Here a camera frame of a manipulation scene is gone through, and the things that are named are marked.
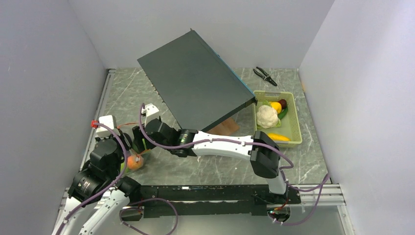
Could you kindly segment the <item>clear zip top bag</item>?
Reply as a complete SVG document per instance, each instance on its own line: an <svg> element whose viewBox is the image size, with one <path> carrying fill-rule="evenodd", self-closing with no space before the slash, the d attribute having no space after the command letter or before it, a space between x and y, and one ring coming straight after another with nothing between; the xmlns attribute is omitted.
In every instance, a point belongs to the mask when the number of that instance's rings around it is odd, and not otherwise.
<svg viewBox="0 0 415 235"><path fill-rule="evenodd" d="M142 152L138 153L137 151L135 151L134 149L131 148L129 150L129 153L130 153L129 156L139 156L139 155L141 155L143 157L144 155L146 155L147 153L149 153L149 151L150 151L150 149L146 149L146 150L143 150ZM127 174L129 172L133 172L133 171L136 171L136 170L129 170L128 167L127 167L126 170L125 170L125 172L124 172L124 174Z"/></svg>

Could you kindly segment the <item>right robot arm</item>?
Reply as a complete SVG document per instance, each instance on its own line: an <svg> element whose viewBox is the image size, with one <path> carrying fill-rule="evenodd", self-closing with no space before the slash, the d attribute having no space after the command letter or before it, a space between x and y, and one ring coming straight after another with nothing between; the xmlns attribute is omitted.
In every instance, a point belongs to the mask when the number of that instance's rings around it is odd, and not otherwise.
<svg viewBox="0 0 415 235"><path fill-rule="evenodd" d="M155 147L163 148L181 158L217 155L250 162L256 176L268 184L270 198L282 203L288 198L288 186L280 172L282 153L278 145L264 132L253 136L230 137L202 131L176 130L161 119L133 127L133 146L141 152Z"/></svg>

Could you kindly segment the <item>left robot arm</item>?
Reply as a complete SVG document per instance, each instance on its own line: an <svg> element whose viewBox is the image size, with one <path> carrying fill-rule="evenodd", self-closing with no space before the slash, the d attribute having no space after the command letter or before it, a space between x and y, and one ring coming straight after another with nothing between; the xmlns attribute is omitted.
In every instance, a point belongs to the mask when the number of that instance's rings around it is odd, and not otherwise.
<svg viewBox="0 0 415 235"><path fill-rule="evenodd" d="M123 207L140 201L141 185L123 176L104 204L98 210L94 209L102 198L97 193L111 187L123 169L123 162L122 148L113 135L96 138L89 160L74 176L63 213L52 232L54 235L99 235Z"/></svg>

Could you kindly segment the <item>light green plastic basket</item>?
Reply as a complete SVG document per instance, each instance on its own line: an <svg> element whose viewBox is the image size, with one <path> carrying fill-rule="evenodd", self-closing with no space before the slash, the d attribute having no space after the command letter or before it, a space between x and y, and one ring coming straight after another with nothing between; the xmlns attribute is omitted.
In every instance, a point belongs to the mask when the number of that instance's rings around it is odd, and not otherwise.
<svg viewBox="0 0 415 235"><path fill-rule="evenodd" d="M253 106L254 130L260 130L266 134L271 133L286 137L288 139L287 141L284 139L275 140L275 143L281 148L293 148L301 144L302 136L294 95L290 92L266 92L261 90L255 90L254 95L257 99L257 104ZM281 120L281 125L279 127L267 129L259 127L259 125L257 125L256 116L259 107L282 99L286 101L287 111Z"/></svg>

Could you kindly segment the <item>orange fruit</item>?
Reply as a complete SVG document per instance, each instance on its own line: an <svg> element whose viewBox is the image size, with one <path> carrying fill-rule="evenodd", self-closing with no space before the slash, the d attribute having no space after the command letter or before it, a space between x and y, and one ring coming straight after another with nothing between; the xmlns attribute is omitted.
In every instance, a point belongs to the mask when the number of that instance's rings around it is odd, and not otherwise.
<svg viewBox="0 0 415 235"><path fill-rule="evenodd" d="M129 170L140 169L144 164L144 158L139 156L129 156L127 159L127 167Z"/></svg>

